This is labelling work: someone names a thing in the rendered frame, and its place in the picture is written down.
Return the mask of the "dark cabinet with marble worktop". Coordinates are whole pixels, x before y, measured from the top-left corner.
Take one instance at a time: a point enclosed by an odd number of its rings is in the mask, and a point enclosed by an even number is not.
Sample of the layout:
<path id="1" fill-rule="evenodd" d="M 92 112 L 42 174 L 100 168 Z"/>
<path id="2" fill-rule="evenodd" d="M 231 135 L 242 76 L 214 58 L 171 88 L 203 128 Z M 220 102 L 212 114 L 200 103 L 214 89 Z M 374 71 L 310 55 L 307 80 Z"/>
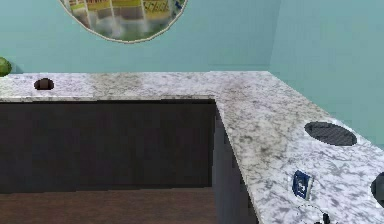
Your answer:
<path id="1" fill-rule="evenodd" d="M 0 224 L 384 224 L 382 172 L 384 150 L 267 72 L 0 78 Z"/>

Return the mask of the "blue and white card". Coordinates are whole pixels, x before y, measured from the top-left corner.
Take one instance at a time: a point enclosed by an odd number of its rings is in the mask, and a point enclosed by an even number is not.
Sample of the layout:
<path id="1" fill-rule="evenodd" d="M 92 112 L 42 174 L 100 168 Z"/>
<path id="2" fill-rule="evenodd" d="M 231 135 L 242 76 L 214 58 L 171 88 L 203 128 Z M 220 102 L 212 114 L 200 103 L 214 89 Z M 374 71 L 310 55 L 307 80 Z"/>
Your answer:
<path id="1" fill-rule="evenodd" d="M 308 200 L 313 183 L 313 177 L 297 170 L 293 175 L 292 191 L 296 197 Z"/>

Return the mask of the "small brown round object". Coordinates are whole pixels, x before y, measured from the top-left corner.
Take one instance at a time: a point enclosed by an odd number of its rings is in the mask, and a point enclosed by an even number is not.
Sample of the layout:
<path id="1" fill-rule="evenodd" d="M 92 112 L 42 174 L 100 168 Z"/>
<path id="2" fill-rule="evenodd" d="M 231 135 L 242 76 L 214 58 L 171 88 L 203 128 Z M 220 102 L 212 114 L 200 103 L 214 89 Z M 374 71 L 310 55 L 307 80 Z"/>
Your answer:
<path id="1" fill-rule="evenodd" d="M 49 78 L 42 78 L 34 83 L 36 90 L 52 90 L 54 88 L 54 82 Z"/>

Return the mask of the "small black faucet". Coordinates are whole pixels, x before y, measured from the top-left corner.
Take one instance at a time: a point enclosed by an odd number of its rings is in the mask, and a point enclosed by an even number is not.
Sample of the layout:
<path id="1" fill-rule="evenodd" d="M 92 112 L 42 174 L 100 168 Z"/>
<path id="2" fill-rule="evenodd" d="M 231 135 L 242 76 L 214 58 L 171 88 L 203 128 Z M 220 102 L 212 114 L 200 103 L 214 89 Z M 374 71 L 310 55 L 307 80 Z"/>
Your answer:
<path id="1" fill-rule="evenodd" d="M 323 213 L 322 222 L 317 221 L 314 224 L 331 224 L 330 217 L 327 213 Z"/>

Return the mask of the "green round fruit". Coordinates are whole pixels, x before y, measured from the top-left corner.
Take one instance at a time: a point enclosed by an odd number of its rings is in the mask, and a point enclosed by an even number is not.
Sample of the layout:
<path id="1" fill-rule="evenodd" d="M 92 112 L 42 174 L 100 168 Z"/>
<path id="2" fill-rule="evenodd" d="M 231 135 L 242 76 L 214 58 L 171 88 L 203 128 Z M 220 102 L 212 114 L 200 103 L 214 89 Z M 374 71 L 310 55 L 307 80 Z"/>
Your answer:
<path id="1" fill-rule="evenodd" d="M 7 76 L 12 71 L 11 63 L 4 57 L 0 57 L 0 77 Z"/>

